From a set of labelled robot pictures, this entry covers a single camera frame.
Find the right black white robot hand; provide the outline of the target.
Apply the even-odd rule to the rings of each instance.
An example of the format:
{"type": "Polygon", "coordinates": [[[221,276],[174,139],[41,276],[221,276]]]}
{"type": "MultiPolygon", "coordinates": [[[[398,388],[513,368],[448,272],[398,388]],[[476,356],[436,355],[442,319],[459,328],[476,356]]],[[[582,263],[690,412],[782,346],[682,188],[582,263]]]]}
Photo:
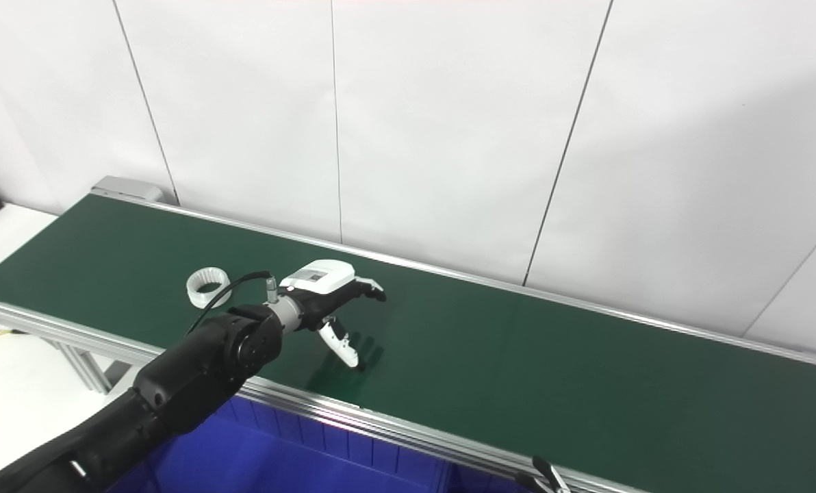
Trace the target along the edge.
{"type": "Polygon", "coordinates": [[[534,455],[531,457],[531,465],[537,471],[536,475],[526,472],[514,474],[515,482],[528,492],[572,492],[571,487],[565,482],[553,465],[544,458],[534,455]]]}

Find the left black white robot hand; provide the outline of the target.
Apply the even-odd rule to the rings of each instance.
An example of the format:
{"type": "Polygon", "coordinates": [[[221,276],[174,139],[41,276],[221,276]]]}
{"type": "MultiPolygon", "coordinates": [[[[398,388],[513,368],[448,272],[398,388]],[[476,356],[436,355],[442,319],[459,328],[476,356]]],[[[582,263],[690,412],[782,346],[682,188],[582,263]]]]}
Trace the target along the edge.
{"type": "Polygon", "coordinates": [[[387,299],[383,287],[373,279],[358,277],[352,264],[318,260],[283,278],[277,298],[267,305],[281,321],[283,333],[313,331],[349,368],[362,371],[364,363],[335,315],[337,309],[361,297],[387,299]]]}

